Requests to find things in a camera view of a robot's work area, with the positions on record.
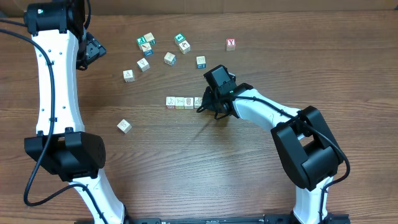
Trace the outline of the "red letter Y block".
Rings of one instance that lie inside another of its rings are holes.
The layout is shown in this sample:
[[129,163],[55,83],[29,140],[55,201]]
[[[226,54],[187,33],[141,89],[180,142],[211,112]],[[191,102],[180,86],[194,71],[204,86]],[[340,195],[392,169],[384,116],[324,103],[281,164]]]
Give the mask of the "red letter Y block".
[[236,39],[226,39],[226,50],[234,51],[236,49]]

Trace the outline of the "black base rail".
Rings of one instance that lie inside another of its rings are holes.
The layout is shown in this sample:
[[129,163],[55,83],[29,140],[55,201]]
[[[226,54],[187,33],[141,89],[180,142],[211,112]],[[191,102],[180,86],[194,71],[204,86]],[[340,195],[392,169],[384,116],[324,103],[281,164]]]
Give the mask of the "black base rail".
[[[91,224],[94,221],[78,221],[78,224]],[[173,219],[161,220],[159,218],[137,218],[128,220],[130,224],[293,224],[300,223],[293,214],[290,215],[264,215],[263,217],[238,217],[238,218],[208,218],[208,219]],[[350,224],[348,215],[334,215],[329,213],[324,223]]]

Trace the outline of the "plain wooden block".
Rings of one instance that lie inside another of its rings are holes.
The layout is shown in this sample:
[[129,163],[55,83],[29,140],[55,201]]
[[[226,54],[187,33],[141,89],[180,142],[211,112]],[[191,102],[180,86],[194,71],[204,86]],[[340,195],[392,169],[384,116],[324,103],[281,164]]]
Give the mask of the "plain wooden block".
[[202,97],[194,97],[194,108],[199,109],[199,107],[202,105]]

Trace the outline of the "wooden block number side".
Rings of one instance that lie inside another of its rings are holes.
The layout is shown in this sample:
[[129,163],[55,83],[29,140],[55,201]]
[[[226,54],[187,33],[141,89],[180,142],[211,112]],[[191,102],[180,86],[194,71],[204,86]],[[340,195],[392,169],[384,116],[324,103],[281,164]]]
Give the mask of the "wooden block number side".
[[155,37],[153,36],[153,34],[151,32],[145,34],[144,38],[145,38],[146,42],[149,43],[150,45],[156,44]]

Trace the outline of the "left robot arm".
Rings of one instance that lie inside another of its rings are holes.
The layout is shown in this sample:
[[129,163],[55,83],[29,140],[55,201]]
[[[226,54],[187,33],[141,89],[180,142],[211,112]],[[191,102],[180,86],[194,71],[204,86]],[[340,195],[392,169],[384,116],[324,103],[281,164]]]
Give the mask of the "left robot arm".
[[78,105],[76,73],[102,57],[105,48],[87,31],[88,1],[33,3],[24,13],[39,71],[36,135],[24,149],[36,168],[58,176],[75,189],[94,223],[129,223],[125,205],[104,172],[102,138],[85,131]]

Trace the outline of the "green number four block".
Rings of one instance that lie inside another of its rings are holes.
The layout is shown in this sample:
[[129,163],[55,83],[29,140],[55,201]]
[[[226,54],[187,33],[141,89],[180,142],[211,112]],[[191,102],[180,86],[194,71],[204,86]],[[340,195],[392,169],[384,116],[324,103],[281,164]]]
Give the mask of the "green number four block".
[[179,45],[181,42],[185,41],[185,36],[182,33],[178,33],[174,36],[174,42],[176,45]]

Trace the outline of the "small wooden picture block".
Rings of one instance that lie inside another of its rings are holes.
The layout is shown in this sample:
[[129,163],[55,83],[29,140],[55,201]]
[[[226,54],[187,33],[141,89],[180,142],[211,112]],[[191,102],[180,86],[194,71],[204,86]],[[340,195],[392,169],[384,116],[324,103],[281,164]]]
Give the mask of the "small wooden picture block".
[[185,108],[185,98],[184,97],[176,97],[175,98],[175,108],[176,109],[184,109]]

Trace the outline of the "wooden block pencil picture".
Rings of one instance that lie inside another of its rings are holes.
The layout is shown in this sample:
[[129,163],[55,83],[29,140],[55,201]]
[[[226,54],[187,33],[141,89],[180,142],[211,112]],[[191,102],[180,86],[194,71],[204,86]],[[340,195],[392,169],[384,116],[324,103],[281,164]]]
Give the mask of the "wooden block pencil picture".
[[142,44],[141,49],[142,49],[145,57],[153,54],[153,50],[152,50],[150,43]]

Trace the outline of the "wooden block barrel picture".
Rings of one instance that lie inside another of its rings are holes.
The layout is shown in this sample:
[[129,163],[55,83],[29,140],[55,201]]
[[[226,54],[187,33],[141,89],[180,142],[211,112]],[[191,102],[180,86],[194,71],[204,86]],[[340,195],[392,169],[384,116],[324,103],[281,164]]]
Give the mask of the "wooden block barrel picture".
[[187,110],[194,109],[194,98],[192,97],[184,98],[184,108]]

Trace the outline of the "wooden block red picture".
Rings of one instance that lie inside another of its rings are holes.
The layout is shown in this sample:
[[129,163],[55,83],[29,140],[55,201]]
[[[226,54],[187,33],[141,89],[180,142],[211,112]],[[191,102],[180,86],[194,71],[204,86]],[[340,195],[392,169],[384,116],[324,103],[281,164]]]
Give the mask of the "wooden block red picture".
[[124,134],[127,134],[127,133],[131,130],[131,128],[132,128],[131,124],[128,123],[125,119],[122,119],[122,120],[118,123],[117,127],[118,127]]

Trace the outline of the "wooden block text top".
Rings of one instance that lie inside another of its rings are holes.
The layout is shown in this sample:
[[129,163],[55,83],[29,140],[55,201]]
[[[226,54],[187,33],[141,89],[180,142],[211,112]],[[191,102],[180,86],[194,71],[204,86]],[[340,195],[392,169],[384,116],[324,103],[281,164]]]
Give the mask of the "wooden block text top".
[[142,58],[140,60],[137,61],[137,65],[140,68],[140,70],[142,72],[147,71],[148,69],[150,69],[150,65],[148,63],[148,61],[145,58]]

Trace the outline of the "green letter L block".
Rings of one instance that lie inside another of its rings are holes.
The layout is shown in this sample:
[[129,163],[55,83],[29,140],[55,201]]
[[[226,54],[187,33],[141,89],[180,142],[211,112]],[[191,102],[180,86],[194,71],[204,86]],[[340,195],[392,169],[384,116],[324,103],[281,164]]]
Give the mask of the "green letter L block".
[[165,107],[167,109],[175,109],[175,97],[167,96],[165,99]]

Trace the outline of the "green letter wooden block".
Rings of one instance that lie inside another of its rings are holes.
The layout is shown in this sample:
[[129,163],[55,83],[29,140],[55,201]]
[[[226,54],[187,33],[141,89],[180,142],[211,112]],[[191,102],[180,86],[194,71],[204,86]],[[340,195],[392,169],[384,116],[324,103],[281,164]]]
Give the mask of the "green letter wooden block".
[[136,42],[137,42],[137,44],[139,46],[139,49],[142,50],[142,45],[145,44],[147,41],[146,41],[144,36],[141,36],[141,37],[136,39]]

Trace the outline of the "wooden block brown picture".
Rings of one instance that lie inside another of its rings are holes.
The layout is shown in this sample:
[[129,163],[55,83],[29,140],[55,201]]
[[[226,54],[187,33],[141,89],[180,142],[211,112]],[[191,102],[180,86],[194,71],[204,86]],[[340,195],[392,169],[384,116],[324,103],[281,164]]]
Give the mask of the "wooden block brown picture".
[[181,43],[178,44],[180,51],[183,54],[188,53],[189,51],[191,51],[191,45],[186,41],[182,41]]

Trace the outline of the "wooden block blue side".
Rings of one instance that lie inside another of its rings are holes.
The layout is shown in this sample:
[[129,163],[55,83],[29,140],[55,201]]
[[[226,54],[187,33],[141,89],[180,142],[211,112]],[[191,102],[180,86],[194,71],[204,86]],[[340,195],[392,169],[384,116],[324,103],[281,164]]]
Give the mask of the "wooden block blue side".
[[170,52],[167,52],[164,57],[164,62],[170,66],[174,66],[176,62],[176,56]]

